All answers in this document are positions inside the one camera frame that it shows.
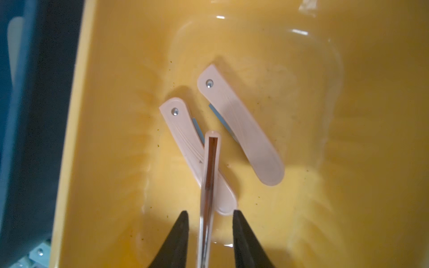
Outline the pink knife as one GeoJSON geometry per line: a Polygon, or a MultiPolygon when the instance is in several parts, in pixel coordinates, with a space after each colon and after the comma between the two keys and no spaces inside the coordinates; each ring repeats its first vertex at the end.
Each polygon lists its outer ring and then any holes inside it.
{"type": "Polygon", "coordinates": [[[210,247],[219,173],[220,134],[208,131],[205,134],[203,173],[200,200],[200,229],[196,267],[207,268],[210,260],[210,247]]]}
{"type": "MultiPolygon", "coordinates": [[[[201,130],[195,127],[193,118],[184,100],[173,97],[164,102],[159,110],[176,144],[184,156],[198,185],[202,185],[204,142],[201,130]]],[[[216,212],[230,216],[238,208],[238,199],[229,183],[219,172],[216,196],[216,212]]]]}
{"type": "Polygon", "coordinates": [[[197,87],[229,126],[259,180],[278,185],[285,173],[280,155],[215,65],[199,75],[197,87]]]}

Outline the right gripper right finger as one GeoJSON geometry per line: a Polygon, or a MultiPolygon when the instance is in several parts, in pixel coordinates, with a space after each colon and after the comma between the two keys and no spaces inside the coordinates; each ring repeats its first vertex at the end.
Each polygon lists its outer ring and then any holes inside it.
{"type": "Polygon", "coordinates": [[[248,221],[239,210],[234,210],[232,230],[236,268],[274,267],[248,221]]]}

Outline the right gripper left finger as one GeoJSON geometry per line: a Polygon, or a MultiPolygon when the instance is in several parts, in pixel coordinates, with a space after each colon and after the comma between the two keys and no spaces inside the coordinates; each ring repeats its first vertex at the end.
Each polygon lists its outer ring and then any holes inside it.
{"type": "Polygon", "coordinates": [[[185,268],[189,241],[189,215],[182,211],[149,268],[185,268]]]}

